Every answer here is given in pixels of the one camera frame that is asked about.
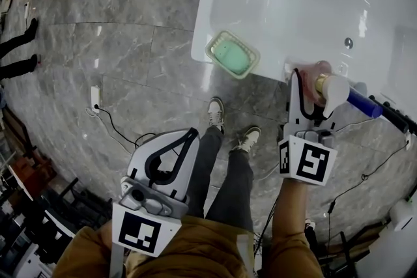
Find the person's legs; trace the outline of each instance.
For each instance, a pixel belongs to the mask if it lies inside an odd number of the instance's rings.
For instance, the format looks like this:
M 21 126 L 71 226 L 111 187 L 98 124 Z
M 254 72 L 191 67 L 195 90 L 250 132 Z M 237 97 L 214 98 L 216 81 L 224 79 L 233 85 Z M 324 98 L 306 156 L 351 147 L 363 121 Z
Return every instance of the person's legs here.
M 17 48 L 18 46 L 22 46 L 32 41 L 35 38 L 37 28 L 38 28 L 38 21 L 36 19 L 32 19 L 31 25 L 26 30 L 26 32 L 24 32 L 23 35 L 14 37 L 6 42 L 1 43 L 0 44 L 0 59 L 2 59 L 7 53 Z
M 213 98 L 208 107 L 210 127 L 200 140 L 193 173 L 187 189 L 188 215 L 204 217 L 204 203 L 210 186 L 210 174 L 222 145 L 224 106 L 220 99 Z
M 242 142 L 230 152 L 227 176 L 206 219 L 253 232 L 250 212 L 253 171 L 249 165 L 249 151 L 260 133 L 259 128 L 250 128 Z
M 33 72 L 37 64 L 37 56 L 33 55 L 26 61 L 15 62 L 10 65 L 2 66 L 0 67 L 0 79 L 18 77 L 23 74 Z

